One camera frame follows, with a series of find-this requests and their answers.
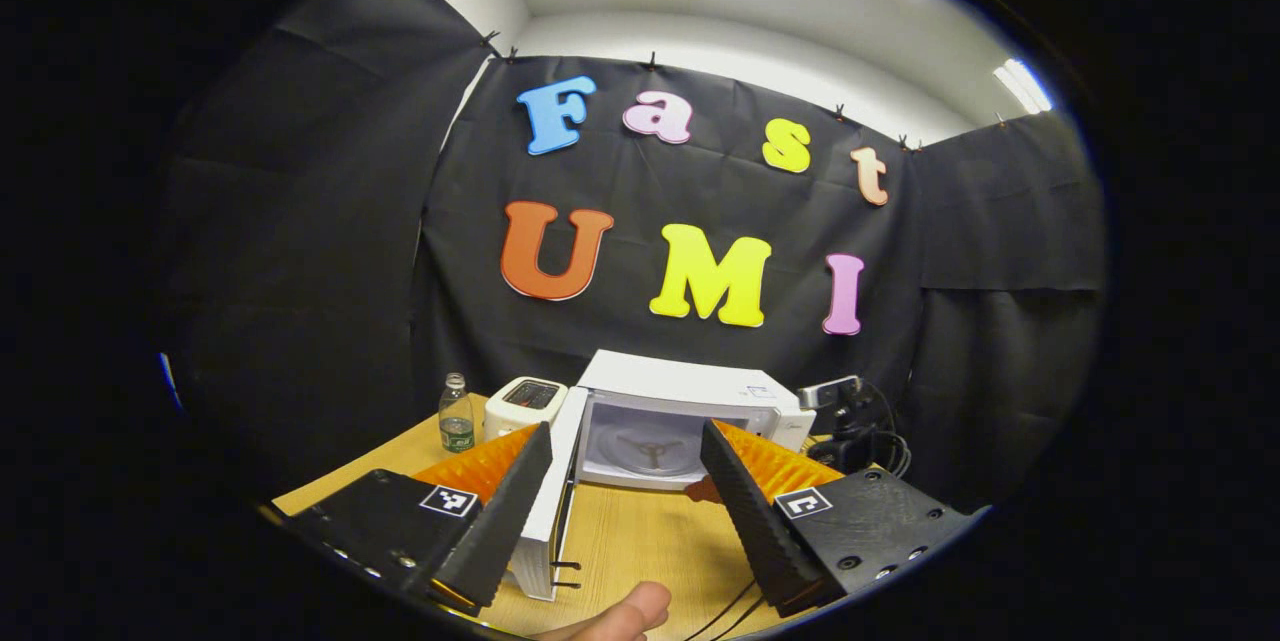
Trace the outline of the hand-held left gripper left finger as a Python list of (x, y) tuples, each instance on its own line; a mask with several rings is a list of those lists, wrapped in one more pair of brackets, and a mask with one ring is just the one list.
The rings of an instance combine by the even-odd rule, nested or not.
[(490, 606), (553, 461), (549, 423), (458, 455), (416, 423), (271, 502), (311, 549), (384, 592), (477, 615)]

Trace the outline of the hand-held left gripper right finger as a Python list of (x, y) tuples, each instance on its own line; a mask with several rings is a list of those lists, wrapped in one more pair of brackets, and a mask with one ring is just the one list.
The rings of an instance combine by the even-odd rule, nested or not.
[(700, 498), (733, 523), (764, 601), (787, 618), (865, 597), (913, 573), (989, 513), (961, 513), (870, 464), (840, 473), (741, 430), (708, 421)]

